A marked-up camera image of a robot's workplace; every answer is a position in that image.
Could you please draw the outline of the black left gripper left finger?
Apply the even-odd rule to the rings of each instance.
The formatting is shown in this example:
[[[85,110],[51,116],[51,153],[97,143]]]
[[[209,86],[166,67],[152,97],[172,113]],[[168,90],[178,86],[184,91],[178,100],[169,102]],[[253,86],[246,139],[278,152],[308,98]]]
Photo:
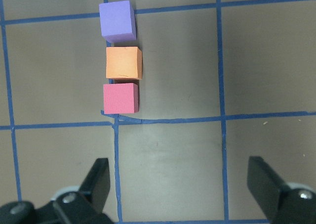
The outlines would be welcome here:
[[[61,194],[53,208],[62,224],[112,224],[103,213],[109,195],[108,158],[98,158],[77,191]]]

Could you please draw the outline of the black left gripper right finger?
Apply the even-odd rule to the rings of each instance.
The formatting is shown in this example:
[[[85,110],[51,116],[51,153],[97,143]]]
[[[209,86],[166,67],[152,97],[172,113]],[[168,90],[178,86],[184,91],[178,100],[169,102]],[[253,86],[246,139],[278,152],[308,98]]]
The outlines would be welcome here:
[[[316,191],[284,181],[260,156],[250,156],[247,187],[271,224],[314,224]]]

